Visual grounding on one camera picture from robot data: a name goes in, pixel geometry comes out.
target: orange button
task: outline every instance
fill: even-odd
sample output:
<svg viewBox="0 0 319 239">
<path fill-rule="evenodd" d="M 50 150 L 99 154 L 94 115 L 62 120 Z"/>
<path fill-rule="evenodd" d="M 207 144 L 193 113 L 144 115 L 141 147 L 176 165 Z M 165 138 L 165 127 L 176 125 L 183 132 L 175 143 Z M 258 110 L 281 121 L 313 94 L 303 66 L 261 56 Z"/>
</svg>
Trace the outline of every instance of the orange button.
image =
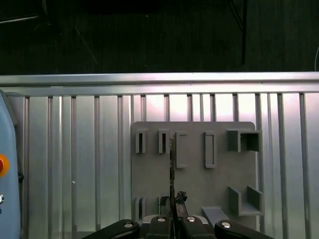
<svg viewBox="0 0 319 239">
<path fill-rule="evenodd" d="M 4 162 L 2 159 L 0 159 L 0 173 L 2 172 L 3 168 L 4 168 Z"/>
<path fill-rule="evenodd" d="M 0 178 L 5 176 L 10 168 L 10 162 L 6 156 L 0 154 Z"/>
</svg>

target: metal rod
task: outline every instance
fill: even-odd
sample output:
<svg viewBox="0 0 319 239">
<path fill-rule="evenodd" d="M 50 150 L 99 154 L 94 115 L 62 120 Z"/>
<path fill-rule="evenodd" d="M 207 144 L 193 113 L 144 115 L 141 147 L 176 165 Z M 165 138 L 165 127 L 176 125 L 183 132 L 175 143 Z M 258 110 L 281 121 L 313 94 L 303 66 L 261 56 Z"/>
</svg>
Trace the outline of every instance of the metal rod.
<svg viewBox="0 0 319 239">
<path fill-rule="evenodd" d="M 238 10 L 237 10 L 237 8 L 235 6 L 234 1 L 233 0 L 228 0 L 227 2 L 228 2 L 228 5 L 229 5 L 231 13 L 233 14 L 233 17 L 236 20 L 236 23 L 237 23 L 239 29 L 241 31 L 243 31 L 243 20 L 241 19 L 240 15 L 239 15 L 239 12 L 238 12 Z"/>
<path fill-rule="evenodd" d="M 36 19 L 39 16 L 34 15 L 34 16 L 26 16 L 26 17 L 21 17 L 21 18 L 14 18 L 14 19 L 10 19 L 10 20 L 5 20 L 5 21 L 0 21 L 0 24 L 6 24 L 6 23 L 12 23 L 12 22 L 18 22 L 18 21 L 27 21 L 27 20 L 31 20 L 31 19 Z"/>
<path fill-rule="evenodd" d="M 247 7 L 248 0 L 243 0 L 243 31 L 242 31 L 242 52 L 241 52 L 241 63 L 245 64 L 246 61 L 246 37 L 247 37 Z"/>
</svg>

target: rectangular slot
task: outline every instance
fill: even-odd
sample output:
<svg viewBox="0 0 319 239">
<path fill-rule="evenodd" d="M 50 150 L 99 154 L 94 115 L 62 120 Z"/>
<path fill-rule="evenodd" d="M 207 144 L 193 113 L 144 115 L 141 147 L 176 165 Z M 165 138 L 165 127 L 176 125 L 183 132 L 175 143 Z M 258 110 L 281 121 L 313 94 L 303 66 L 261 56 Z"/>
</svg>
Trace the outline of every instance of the rectangular slot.
<svg viewBox="0 0 319 239">
<path fill-rule="evenodd" d="M 242 150 L 255 151 L 255 152 L 261 151 L 260 133 L 258 132 L 242 133 L 240 134 L 240 139 L 241 139 Z"/>
<path fill-rule="evenodd" d="M 136 130 L 135 153 L 146 153 L 146 129 Z"/>
<path fill-rule="evenodd" d="M 143 151 L 143 134 L 139 133 L 139 152 Z"/>
<path fill-rule="evenodd" d="M 159 130 L 159 153 L 169 153 L 169 130 Z"/>
<path fill-rule="evenodd" d="M 205 167 L 215 168 L 216 167 L 216 137 L 214 132 L 204 132 L 204 150 L 205 150 Z"/>
<path fill-rule="evenodd" d="M 176 132 L 176 168 L 187 167 L 187 133 Z"/>
<path fill-rule="evenodd" d="M 166 134 L 161 135 L 161 145 L 162 145 L 162 151 L 166 152 Z"/>
</svg>

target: cable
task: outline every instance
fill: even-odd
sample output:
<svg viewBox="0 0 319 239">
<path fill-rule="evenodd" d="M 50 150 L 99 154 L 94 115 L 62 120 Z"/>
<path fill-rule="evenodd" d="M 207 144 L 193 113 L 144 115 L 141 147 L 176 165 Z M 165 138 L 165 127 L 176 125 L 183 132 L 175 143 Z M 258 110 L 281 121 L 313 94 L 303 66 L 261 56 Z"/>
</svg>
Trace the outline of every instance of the cable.
<svg viewBox="0 0 319 239">
<path fill-rule="evenodd" d="M 317 71 L 317 58 L 318 58 L 319 46 L 317 49 L 316 57 L 315 57 L 315 71 Z"/>
</svg>

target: light blue robot arm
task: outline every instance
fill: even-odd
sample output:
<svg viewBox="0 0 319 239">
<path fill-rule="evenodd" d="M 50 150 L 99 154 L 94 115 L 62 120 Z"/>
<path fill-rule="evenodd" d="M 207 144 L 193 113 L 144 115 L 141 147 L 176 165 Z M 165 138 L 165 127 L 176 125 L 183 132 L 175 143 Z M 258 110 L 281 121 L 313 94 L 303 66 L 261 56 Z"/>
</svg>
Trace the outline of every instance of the light blue robot arm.
<svg viewBox="0 0 319 239">
<path fill-rule="evenodd" d="M 15 118 L 0 91 L 0 238 L 19 239 L 20 204 Z"/>
</svg>

